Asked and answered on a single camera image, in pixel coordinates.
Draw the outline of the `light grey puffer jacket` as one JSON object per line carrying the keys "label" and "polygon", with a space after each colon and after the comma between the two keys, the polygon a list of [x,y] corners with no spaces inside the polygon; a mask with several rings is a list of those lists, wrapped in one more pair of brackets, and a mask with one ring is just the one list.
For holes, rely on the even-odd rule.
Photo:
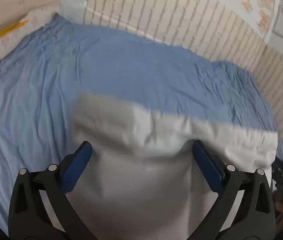
{"label": "light grey puffer jacket", "polygon": [[216,200],[192,157],[200,140],[225,164],[271,178],[278,134],[262,100],[200,96],[143,103],[105,95],[53,96],[42,106],[59,161],[93,148],[66,198],[98,239],[186,239]]}

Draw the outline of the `blue bed sheet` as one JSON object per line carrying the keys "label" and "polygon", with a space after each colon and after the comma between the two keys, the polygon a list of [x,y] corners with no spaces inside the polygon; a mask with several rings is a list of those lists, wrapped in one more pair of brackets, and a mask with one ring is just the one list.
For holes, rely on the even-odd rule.
{"label": "blue bed sheet", "polygon": [[273,112],[254,77],[236,64],[211,62],[181,47],[107,27],[73,24],[55,15],[0,61],[0,228],[4,232],[18,171],[41,171],[64,158],[53,160],[43,104],[53,96],[81,94],[140,103],[200,96],[219,102],[262,99],[276,131]]}

